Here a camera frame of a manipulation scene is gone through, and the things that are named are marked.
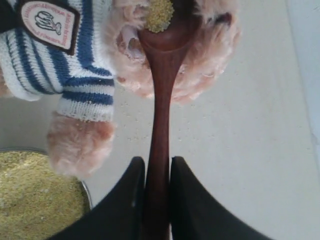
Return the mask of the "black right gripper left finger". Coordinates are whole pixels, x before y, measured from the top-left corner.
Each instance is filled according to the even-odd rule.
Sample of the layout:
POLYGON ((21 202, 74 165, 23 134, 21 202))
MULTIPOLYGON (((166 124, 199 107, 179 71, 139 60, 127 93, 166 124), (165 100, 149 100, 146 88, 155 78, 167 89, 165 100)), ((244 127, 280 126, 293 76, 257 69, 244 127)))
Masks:
POLYGON ((50 240, 138 240, 145 187, 145 162, 133 157, 113 189, 89 213, 50 240))

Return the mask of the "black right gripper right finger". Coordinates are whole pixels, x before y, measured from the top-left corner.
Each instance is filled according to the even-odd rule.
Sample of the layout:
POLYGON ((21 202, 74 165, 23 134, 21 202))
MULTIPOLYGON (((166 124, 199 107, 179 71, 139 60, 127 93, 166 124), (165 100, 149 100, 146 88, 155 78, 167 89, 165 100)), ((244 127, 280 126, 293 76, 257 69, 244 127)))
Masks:
POLYGON ((221 205, 181 156, 171 162, 169 211, 175 240, 268 239, 221 205))

